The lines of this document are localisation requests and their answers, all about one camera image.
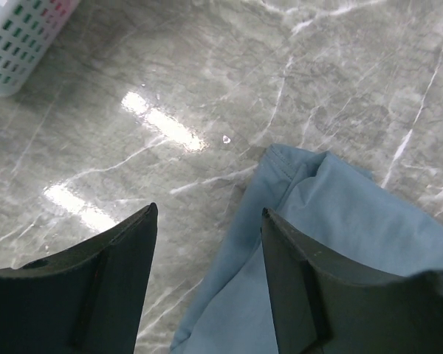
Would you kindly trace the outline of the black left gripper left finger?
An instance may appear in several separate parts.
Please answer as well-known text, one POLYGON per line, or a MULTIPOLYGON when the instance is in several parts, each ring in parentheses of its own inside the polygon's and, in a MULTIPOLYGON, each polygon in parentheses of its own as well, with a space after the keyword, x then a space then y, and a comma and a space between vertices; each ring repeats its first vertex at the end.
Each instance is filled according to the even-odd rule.
POLYGON ((54 255, 0 269, 0 353, 132 353, 156 204, 54 255))

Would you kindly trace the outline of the grey-blue polo shirt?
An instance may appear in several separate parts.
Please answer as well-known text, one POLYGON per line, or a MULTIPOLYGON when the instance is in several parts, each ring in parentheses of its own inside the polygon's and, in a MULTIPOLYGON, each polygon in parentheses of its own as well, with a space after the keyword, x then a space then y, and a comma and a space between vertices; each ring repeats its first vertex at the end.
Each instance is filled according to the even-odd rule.
POLYGON ((443 269, 443 226, 330 152, 271 145, 170 346, 172 353, 276 353, 261 246, 270 208, 366 266, 408 276, 443 269))

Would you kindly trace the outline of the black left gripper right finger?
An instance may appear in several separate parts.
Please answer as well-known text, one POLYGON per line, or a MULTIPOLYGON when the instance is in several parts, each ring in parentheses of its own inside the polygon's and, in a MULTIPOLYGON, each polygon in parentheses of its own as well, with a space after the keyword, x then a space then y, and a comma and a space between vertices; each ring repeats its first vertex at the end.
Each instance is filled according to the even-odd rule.
POLYGON ((261 240, 280 353, 443 353, 443 271, 373 269, 271 209, 261 240))

